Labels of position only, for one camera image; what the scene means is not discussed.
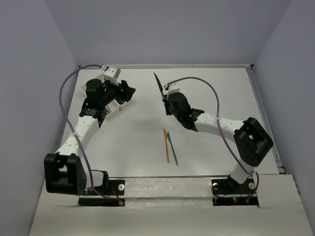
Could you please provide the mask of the teal plastic knife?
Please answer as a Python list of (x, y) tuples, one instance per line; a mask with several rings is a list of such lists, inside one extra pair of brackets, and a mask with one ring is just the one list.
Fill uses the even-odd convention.
[(169, 141), (169, 143), (170, 143), (170, 145), (171, 145), (171, 149), (172, 149), (172, 153), (173, 153), (173, 157), (174, 157), (175, 163), (176, 163), (176, 165), (178, 166), (179, 164), (178, 164), (176, 152), (175, 152), (174, 146), (173, 146), (173, 144), (172, 144), (172, 140), (171, 140), (171, 136), (170, 136), (170, 133), (169, 133), (169, 132), (167, 132), (167, 139), (168, 139), (168, 141)]

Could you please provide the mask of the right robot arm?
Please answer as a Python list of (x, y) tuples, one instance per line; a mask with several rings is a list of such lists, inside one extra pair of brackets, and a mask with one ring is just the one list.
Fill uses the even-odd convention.
[(190, 106), (187, 98), (180, 92), (162, 96), (166, 114), (174, 116), (187, 130), (210, 133), (222, 137), (229, 151), (228, 140), (236, 144), (239, 158), (237, 165), (226, 179), (226, 188), (237, 193), (245, 186), (246, 179), (260, 165), (273, 147), (274, 142), (259, 121), (249, 117), (247, 120), (219, 118), (203, 110)]

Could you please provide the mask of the orange plastic knife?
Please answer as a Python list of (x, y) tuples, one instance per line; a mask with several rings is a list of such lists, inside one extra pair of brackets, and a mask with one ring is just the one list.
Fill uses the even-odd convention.
[(166, 159), (167, 162), (169, 163), (169, 151), (168, 151), (168, 138), (167, 138), (167, 131), (163, 129), (163, 134), (164, 134), (164, 140), (165, 140), (165, 151), (166, 151)]

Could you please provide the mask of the aluminium rail edge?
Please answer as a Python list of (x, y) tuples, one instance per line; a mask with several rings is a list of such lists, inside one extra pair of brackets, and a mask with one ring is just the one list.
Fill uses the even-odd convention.
[(118, 64), (120, 69), (168, 69), (168, 68), (245, 68), (252, 69), (251, 64)]
[(254, 96), (255, 96), (255, 99), (256, 99), (256, 102), (257, 102), (257, 105), (258, 105), (258, 109), (259, 109), (260, 115), (262, 117), (262, 121), (263, 121), (265, 130), (266, 130), (266, 132), (269, 134), (269, 136), (272, 138), (272, 140), (274, 142), (274, 146), (272, 147), (272, 153), (273, 153), (273, 156), (275, 158), (275, 162), (277, 164), (278, 171), (279, 171), (279, 173), (281, 175), (286, 175), (287, 173), (285, 171), (285, 168), (283, 166), (282, 160), (280, 158), (280, 154), (279, 154), (279, 151), (278, 151), (278, 148), (277, 148), (277, 145), (276, 145), (276, 141), (274, 139), (274, 135), (272, 133), (272, 129), (271, 129), (271, 126), (270, 126), (270, 123), (269, 123), (269, 119), (268, 119), (266, 110), (264, 108), (264, 105), (263, 105), (263, 102), (262, 102), (262, 99), (261, 99), (261, 96), (260, 96), (260, 93), (259, 93), (256, 81), (255, 81), (253, 69), (251, 67), (249, 67), (249, 68), (246, 68), (246, 71), (247, 71), (247, 75), (248, 75), (249, 81), (251, 83), (251, 87), (253, 89), (253, 93), (254, 93)]

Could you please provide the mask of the aluminium rail back edge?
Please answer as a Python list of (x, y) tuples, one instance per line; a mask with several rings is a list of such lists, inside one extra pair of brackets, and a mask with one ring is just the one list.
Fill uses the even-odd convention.
[(118, 64), (120, 69), (168, 69), (168, 68), (245, 68), (252, 69), (251, 64)]

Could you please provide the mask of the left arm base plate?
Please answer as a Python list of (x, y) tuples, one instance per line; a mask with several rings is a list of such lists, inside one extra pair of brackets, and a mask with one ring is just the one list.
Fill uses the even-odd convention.
[(95, 187), (94, 191), (88, 191), (79, 197), (78, 205), (82, 207), (124, 207), (125, 206), (124, 179), (109, 179), (108, 186), (102, 184)]

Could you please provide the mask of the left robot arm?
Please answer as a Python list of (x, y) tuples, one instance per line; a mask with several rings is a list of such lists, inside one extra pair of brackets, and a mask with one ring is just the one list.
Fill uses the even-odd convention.
[(102, 177), (94, 179), (85, 150), (93, 135), (101, 128), (107, 115), (106, 106), (114, 100), (129, 102), (136, 89), (127, 81), (117, 84), (109, 80), (91, 79), (86, 82), (83, 102), (72, 133), (64, 144), (44, 158), (46, 190), (49, 193), (83, 195), (93, 189), (98, 194), (108, 191), (109, 182)]

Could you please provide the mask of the white container right compartment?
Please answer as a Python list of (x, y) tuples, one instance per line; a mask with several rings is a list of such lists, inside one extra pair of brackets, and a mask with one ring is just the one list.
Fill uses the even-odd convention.
[(96, 79), (101, 80), (101, 95), (99, 102), (102, 106), (108, 105), (113, 100), (116, 100), (119, 104), (120, 109), (125, 109), (131, 100), (129, 102), (125, 102), (122, 98), (123, 95), (123, 89), (121, 80), (118, 81), (117, 79), (114, 79), (114, 82), (117, 82), (116, 84), (112, 83), (110, 79), (105, 78), (103, 74), (96, 77)]

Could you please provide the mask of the steel knife teal handle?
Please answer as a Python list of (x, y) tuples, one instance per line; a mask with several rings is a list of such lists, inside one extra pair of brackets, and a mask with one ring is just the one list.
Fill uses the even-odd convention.
[(161, 96), (162, 96), (162, 99), (164, 99), (163, 86), (162, 86), (162, 84), (161, 84), (161, 82), (160, 82), (160, 80), (159, 80), (159, 78), (158, 78), (156, 72), (153, 71), (153, 74), (154, 74), (155, 80), (156, 80), (156, 82), (157, 82), (157, 85), (158, 85), (160, 94), (161, 94)]

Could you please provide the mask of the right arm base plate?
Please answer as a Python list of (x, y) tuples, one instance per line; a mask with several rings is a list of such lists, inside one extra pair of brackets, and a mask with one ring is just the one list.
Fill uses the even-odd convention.
[(243, 184), (229, 187), (226, 178), (212, 180), (211, 191), (214, 206), (259, 206), (255, 193), (253, 178), (248, 178)]

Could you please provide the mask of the white front cover board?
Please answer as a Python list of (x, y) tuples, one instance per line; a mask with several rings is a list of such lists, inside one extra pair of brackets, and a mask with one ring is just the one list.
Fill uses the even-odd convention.
[(32, 236), (310, 236), (291, 175), (261, 175), (257, 206), (147, 199), (125, 207), (81, 207), (42, 191)]

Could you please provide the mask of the aluminium rail right edge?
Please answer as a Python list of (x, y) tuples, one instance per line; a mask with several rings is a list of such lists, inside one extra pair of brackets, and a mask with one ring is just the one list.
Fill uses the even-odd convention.
[(253, 93), (254, 93), (254, 96), (255, 96), (255, 99), (256, 99), (256, 102), (257, 102), (257, 105), (258, 105), (258, 109), (259, 109), (260, 115), (262, 117), (262, 121), (263, 121), (265, 130), (266, 130), (266, 132), (269, 134), (269, 136), (272, 138), (272, 140), (274, 142), (274, 146), (272, 147), (272, 153), (273, 153), (273, 156), (275, 158), (275, 162), (277, 164), (278, 171), (279, 171), (279, 173), (281, 175), (286, 175), (287, 173), (285, 171), (285, 168), (283, 166), (282, 160), (280, 158), (280, 154), (279, 154), (279, 151), (278, 151), (278, 148), (277, 148), (277, 145), (276, 145), (276, 141), (274, 139), (274, 135), (272, 133), (272, 129), (271, 129), (271, 126), (270, 126), (270, 123), (269, 123), (269, 119), (268, 119), (266, 110), (264, 108), (264, 105), (263, 105), (263, 102), (262, 102), (262, 99), (261, 99), (261, 96), (260, 96), (260, 93), (259, 93), (256, 81), (255, 81), (253, 69), (251, 67), (249, 67), (249, 68), (246, 68), (246, 71), (247, 71), (247, 75), (248, 75), (249, 81), (251, 83), (251, 87), (253, 89)]

